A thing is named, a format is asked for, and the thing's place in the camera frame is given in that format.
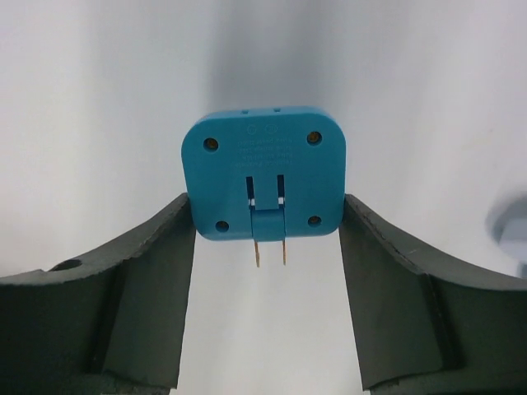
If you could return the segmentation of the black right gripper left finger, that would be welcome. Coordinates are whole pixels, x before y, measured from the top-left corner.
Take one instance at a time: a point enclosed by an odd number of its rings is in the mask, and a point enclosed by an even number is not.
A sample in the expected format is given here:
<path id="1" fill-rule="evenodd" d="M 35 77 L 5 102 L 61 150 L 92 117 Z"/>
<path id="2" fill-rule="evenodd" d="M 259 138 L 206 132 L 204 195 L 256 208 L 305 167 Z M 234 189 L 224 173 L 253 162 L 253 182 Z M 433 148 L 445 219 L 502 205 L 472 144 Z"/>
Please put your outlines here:
<path id="1" fill-rule="evenodd" d="M 196 230 L 186 194 L 100 247 L 1 280 L 4 394 L 167 394 Z"/>

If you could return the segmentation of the blue plug adapter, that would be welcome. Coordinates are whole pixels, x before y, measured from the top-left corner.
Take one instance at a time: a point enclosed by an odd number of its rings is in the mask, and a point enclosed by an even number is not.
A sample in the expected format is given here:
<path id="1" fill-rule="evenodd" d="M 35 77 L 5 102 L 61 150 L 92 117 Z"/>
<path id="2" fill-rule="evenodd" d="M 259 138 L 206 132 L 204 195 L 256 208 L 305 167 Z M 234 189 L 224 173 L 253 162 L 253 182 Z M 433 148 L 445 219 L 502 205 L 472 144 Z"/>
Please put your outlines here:
<path id="1" fill-rule="evenodd" d="M 181 146 L 194 226 L 205 239 L 284 243 L 343 218 L 347 143 L 311 106 L 210 113 Z"/>

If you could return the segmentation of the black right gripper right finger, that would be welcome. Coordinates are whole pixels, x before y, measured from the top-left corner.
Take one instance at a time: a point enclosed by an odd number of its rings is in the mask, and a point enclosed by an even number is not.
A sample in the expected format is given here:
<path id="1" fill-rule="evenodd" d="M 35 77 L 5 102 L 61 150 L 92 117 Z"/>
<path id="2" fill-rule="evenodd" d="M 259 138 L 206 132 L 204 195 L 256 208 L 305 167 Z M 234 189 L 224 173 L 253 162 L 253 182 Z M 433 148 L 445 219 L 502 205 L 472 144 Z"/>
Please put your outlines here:
<path id="1" fill-rule="evenodd" d="M 525 393 L 524 279 L 444 253 L 353 195 L 338 233 L 366 391 Z"/>

